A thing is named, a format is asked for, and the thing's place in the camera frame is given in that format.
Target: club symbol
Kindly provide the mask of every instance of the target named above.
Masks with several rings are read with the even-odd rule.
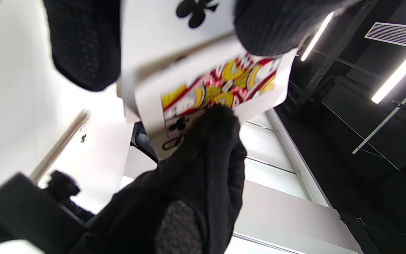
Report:
[[[179,130],[183,131],[186,128],[186,122],[189,122],[189,119],[185,117],[181,117],[180,119],[176,120],[174,124],[169,127],[169,131]]]
[[[184,0],[176,8],[176,16],[179,18],[185,18],[192,14],[189,19],[189,27],[195,29],[203,24],[204,19],[206,18],[205,10],[210,10],[215,12],[219,4],[207,6],[213,0],[198,0],[198,3],[195,3],[195,0]]]

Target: black glove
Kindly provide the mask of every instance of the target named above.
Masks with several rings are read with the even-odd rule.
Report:
[[[87,253],[154,253],[164,212],[176,200],[192,208],[203,253],[224,253],[242,206],[247,152],[239,130],[231,109],[210,108],[171,157],[114,195],[96,216],[81,241]]]

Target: metal beam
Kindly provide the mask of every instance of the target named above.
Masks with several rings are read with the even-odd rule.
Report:
[[[406,103],[406,97],[401,102],[402,106]],[[383,120],[364,140],[359,146],[355,148],[352,154],[356,154],[399,110],[401,107],[396,107],[386,118]]]

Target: white panel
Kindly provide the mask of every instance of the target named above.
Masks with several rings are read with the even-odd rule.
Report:
[[[308,254],[362,254],[337,211],[245,181],[234,232]]]
[[[129,148],[124,175],[131,178],[136,178],[143,172],[156,169],[156,162],[146,156],[139,149],[131,146]]]
[[[261,113],[257,115],[256,117],[253,117],[252,119],[249,120],[249,122],[253,122],[255,124],[259,124],[261,126],[267,127],[271,130],[273,130],[272,124],[270,123],[269,119],[266,116],[266,113]]]
[[[225,254],[289,254],[289,252],[232,237]]]
[[[269,165],[245,160],[245,180],[288,193],[299,198],[307,199],[305,192],[295,174],[276,169]]]
[[[292,171],[292,166],[275,132],[246,122],[240,129],[240,139],[247,149],[248,156]]]

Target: face card illustration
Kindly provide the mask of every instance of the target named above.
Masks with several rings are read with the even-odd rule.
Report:
[[[274,89],[280,58],[245,53],[204,72],[161,96],[164,120],[193,114],[214,104],[235,108]]]

